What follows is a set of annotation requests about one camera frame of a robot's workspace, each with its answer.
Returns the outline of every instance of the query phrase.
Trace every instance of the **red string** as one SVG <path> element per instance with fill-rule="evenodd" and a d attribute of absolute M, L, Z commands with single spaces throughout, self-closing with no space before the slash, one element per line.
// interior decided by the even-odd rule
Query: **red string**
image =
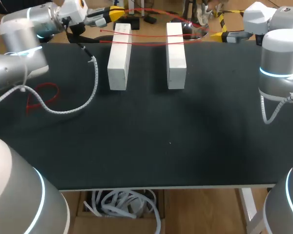
<path fill-rule="evenodd" d="M 130 34 L 130 33 L 119 33 L 111 30 L 100 29 L 100 32 L 109 32 L 109 33 L 116 33 L 120 35 L 129 35 L 134 37 L 145 37 L 145 38 L 165 38 L 165 37 L 182 37 L 182 36 L 196 36 L 196 34 L 179 34 L 179 35 L 138 35 L 138 34 Z"/>
<path fill-rule="evenodd" d="M 171 16 L 173 18 L 177 18 L 183 22 L 187 22 L 187 23 L 191 23 L 194 27 L 197 28 L 202 28 L 203 26 L 193 23 L 187 19 L 181 18 L 177 15 L 168 13 L 166 11 L 162 11 L 162 10 L 158 10 L 158 9 L 153 9 L 153 8 L 134 8 L 134 9 L 128 9 L 125 10 L 125 12 L 131 12 L 131 11 L 139 11 L 139 10 L 145 10 L 145 11 L 153 11 L 153 12 L 157 12 L 160 14 L 164 14 L 164 15 L 168 15 Z M 100 32 L 109 32 L 109 33 L 116 33 L 116 34 L 120 34 L 120 35 L 129 35 L 129 36 L 134 36 L 134 37 L 146 37 L 146 38 L 162 38 L 162 37 L 181 37 L 181 36 L 197 36 L 198 34 L 179 34 L 179 35 L 138 35 L 138 34 L 128 34 L 128 33 L 120 33 L 120 32 L 114 32 L 111 30 L 105 30 L 105 29 L 100 29 Z M 118 42 L 118 41 L 107 41 L 107 40 L 101 40 L 100 43 L 119 43 L 119 44 L 132 44 L 132 45 L 140 45 L 140 46 L 162 46 L 162 45 L 169 45 L 169 44 L 182 44 L 182 43 L 196 43 L 199 42 L 198 40 L 196 41 L 184 41 L 184 42 L 174 42 L 174 43 L 158 43 L 158 44 L 147 44 L 147 43 L 134 43 L 134 42 Z"/>
<path fill-rule="evenodd" d="M 49 99 L 49 100 L 47 100 L 47 101 L 44 101 L 45 104 L 47 104 L 47 103 L 53 102 L 53 101 L 58 97 L 58 94 L 59 94 L 59 88 L 58 88 L 58 86 L 57 86 L 56 84 L 51 83 L 51 82 L 47 82 L 47 83 L 42 83 L 42 84 L 37 85 L 37 86 L 34 88 L 34 90 L 36 90 L 36 91 L 38 92 L 39 89 L 41 89 L 42 87 L 45 87 L 45 86 L 52 86 L 52 87 L 55 87 L 56 90 L 57 90 L 56 94 L 55 94 L 51 99 Z M 26 115 L 28 115 L 29 109 L 34 109 L 34 108 L 38 108 L 38 107 L 41 106 L 40 103 L 38 103 L 38 104 L 31 104 L 31 105 L 29 104 L 29 100 L 30 100 L 31 95 L 32 95 L 32 94 L 29 93 L 29 94 L 28 94 L 28 97 L 27 97 Z"/>
<path fill-rule="evenodd" d="M 125 10 L 125 12 L 132 12 L 132 11 L 141 11 L 141 10 L 145 10 L 145 11 L 154 11 L 154 12 L 157 12 L 157 13 L 160 13 L 162 15 L 168 15 L 168 16 L 171 16 L 172 18 L 177 18 L 183 22 L 187 22 L 187 23 L 191 23 L 194 27 L 196 28 L 202 28 L 203 26 L 199 25 L 199 24 L 196 24 L 196 23 L 193 23 L 187 19 L 184 19 L 184 18 L 181 18 L 180 16 L 177 16 L 177 15 L 174 15 L 174 14 L 171 14 L 171 13 L 168 13 L 166 11 L 162 11 L 162 10 L 158 10 L 158 9 L 153 9 L 153 8 L 134 8 L 134 9 L 128 9 L 128 10 Z"/>
<path fill-rule="evenodd" d="M 117 44 L 131 44 L 131 45 L 139 45 L 139 46 L 163 46 L 163 45 L 171 45 L 171 44 L 190 44 L 190 43 L 199 43 L 201 40 L 186 40 L 183 42 L 173 42 L 173 43 L 134 43 L 134 42 L 120 42 L 120 41 L 109 41 L 109 40 L 101 40 L 100 43 L 117 43 Z"/>

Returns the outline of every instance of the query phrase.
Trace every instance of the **white wooden block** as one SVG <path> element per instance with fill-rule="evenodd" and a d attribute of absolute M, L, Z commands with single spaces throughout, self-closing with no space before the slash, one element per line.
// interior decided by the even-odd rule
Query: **white wooden block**
<path fill-rule="evenodd" d="M 112 43 L 107 65 L 108 81 L 111 90 L 126 90 L 131 54 L 131 36 L 118 33 L 131 34 L 130 23 L 117 23 L 113 41 L 125 43 Z"/>
<path fill-rule="evenodd" d="M 167 23 L 167 36 L 182 35 L 181 23 Z M 167 83 L 169 89 L 184 89 L 187 74 L 186 54 L 182 36 L 167 37 Z"/>

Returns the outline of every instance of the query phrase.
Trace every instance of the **black table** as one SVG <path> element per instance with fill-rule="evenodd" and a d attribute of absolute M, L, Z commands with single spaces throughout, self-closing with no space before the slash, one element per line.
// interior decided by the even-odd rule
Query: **black table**
<path fill-rule="evenodd" d="M 184 90 L 167 89 L 165 47 L 133 46 L 127 90 L 110 91 L 110 44 L 86 46 L 99 64 L 98 92 L 86 109 L 26 115 L 21 92 L 0 104 L 0 138 L 58 189 L 274 184 L 293 166 L 293 104 L 263 123 L 261 48 L 253 41 L 186 44 Z M 52 109 L 82 105 L 93 64 L 74 44 L 43 49 L 50 72 L 28 85 L 57 84 Z M 276 105 L 267 103 L 268 115 Z"/>

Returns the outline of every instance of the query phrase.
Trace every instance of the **white spiral cable wrap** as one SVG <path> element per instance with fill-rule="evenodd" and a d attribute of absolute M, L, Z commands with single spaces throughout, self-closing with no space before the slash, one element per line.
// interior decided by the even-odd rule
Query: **white spiral cable wrap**
<path fill-rule="evenodd" d="M 28 90 L 29 92 L 31 92 L 37 98 L 37 100 L 39 101 L 41 106 L 47 112 L 50 112 L 50 113 L 56 114 L 56 115 L 66 115 L 66 114 L 70 114 L 70 113 L 79 111 L 79 110 L 83 109 L 84 107 L 86 107 L 92 101 L 94 95 L 97 92 L 98 79 L 99 79 L 99 69 L 98 69 L 97 60 L 96 60 L 96 58 L 94 56 L 92 56 L 91 60 L 89 62 L 93 62 L 93 64 L 94 64 L 94 70 L 95 70 L 94 88 L 93 88 L 92 94 L 91 94 L 90 98 L 88 99 L 88 101 L 85 102 L 85 104 L 81 105 L 80 107 L 77 107 L 77 108 L 75 108 L 73 110 L 69 110 L 69 111 L 54 111 L 54 110 L 51 110 L 50 108 L 48 108 L 46 106 L 46 104 L 44 103 L 44 101 L 40 97 L 40 95 L 34 89 L 32 89 L 32 88 L 30 88 L 29 86 L 26 86 L 26 85 L 17 85 L 14 88 L 10 89 L 9 91 L 7 91 L 5 94 L 3 94 L 0 97 L 0 102 L 3 101 L 6 97 L 8 97 L 10 94 L 12 94 L 15 90 L 24 88 L 24 89 Z"/>
<path fill-rule="evenodd" d="M 97 206 L 99 205 L 100 198 L 102 195 L 102 190 L 99 191 L 92 191 L 92 197 L 91 197 L 91 205 L 92 207 L 84 201 L 84 205 L 96 216 L 98 217 L 129 217 L 129 218 L 138 218 L 140 217 L 144 210 L 146 209 L 146 202 L 149 203 L 152 206 L 152 209 L 150 209 L 148 212 L 154 211 L 155 218 L 156 218 L 156 231 L 155 234 L 159 234 L 161 231 L 161 218 L 160 214 L 156 207 L 156 195 L 152 190 L 148 190 L 152 193 L 154 197 L 154 201 L 152 201 L 150 198 L 146 197 L 145 195 L 142 195 L 140 193 L 137 193 L 132 190 L 113 190 L 110 193 L 108 193 L 101 201 L 101 209 L 103 213 L 100 213 L 97 210 Z M 107 203 L 107 199 L 109 197 L 112 197 L 112 200 L 110 203 Z M 131 202 L 138 199 L 140 201 L 140 207 L 136 212 L 129 213 L 124 210 L 124 208 L 127 208 Z"/>
<path fill-rule="evenodd" d="M 287 103 L 293 101 L 293 98 L 287 97 L 285 99 L 283 99 L 276 107 L 276 109 L 274 110 L 272 116 L 270 117 L 270 119 L 267 120 L 267 116 L 266 116 L 266 111 L 265 111 L 265 103 L 264 103 L 264 97 L 261 95 L 260 96 L 260 105 L 262 107 L 262 116 L 263 116 L 263 121 L 265 124 L 271 124 L 274 120 L 274 118 L 276 118 L 277 114 L 279 113 L 279 111 L 281 110 L 282 106 Z"/>

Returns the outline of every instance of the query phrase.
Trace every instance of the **glowing blue ring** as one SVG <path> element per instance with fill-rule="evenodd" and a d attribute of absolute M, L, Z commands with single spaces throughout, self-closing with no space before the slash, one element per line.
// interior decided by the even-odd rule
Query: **glowing blue ring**
<path fill-rule="evenodd" d="M 290 205 L 290 208 L 291 208 L 291 210 L 292 210 L 292 212 L 293 212 L 293 203 L 292 203 L 292 201 L 291 201 L 290 193 L 289 193 L 289 176 L 290 176 L 290 173 L 291 173 L 292 169 L 293 169 L 293 168 L 291 168 L 291 170 L 289 171 L 288 176 L 287 176 L 287 179 L 286 179 L 286 181 L 285 181 L 285 193 L 286 193 L 286 195 L 287 195 L 287 199 L 288 199 L 288 203 L 289 203 L 289 205 Z"/>
<path fill-rule="evenodd" d="M 33 219 L 33 221 L 31 222 L 31 224 L 29 225 L 29 227 L 27 228 L 27 230 L 24 232 L 24 234 L 29 234 L 31 232 L 31 230 L 34 228 L 40 214 L 41 214 L 41 211 L 42 211 L 42 208 L 43 208 L 43 204 L 44 204 L 44 199 L 45 199 L 45 186 L 44 186 L 44 181 L 43 181 L 43 178 L 41 176 L 41 174 L 36 170 L 36 172 L 38 173 L 39 175 L 39 178 L 41 180 L 41 184 L 42 184 L 42 197 L 41 197 L 41 201 L 40 201 L 40 205 L 38 207 L 38 210 L 37 210 L 37 213 Z"/>
<path fill-rule="evenodd" d="M 288 75 L 278 75 L 278 74 L 272 74 L 269 72 L 265 72 L 261 67 L 259 68 L 260 72 L 270 76 L 270 77 L 277 77 L 277 78 L 289 78 L 289 79 L 293 79 L 293 74 L 288 74 Z"/>
<path fill-rule="evenodd" d="M 29 49 L 29 50 L 20 51 L 20 52 L 18 52 L 18 53 L 16 53 L 16 54 L 13 53 L 13 54 L 10 54 L 10 55 L 12 55 L 12 56 L 25 55 L 25 54 L 33 53 L 33 52 L 35 52 L 35 51 L 37 51 L 37 50 L 40 50 L 40 49 L 42 49 L 42 46 L 38 46 L 38 47 L 35 47 L 35 48 L 32 48 L 32 49 Z"/>
<path fill-rule="evenodd" d="M 27 16 L 27 19 L 28 19 L 28 20 L 29 20 L 30 9 L 31 9 L 31 7 L 28 8 L 27 13 L 26 13 L 26 16 Z"/>

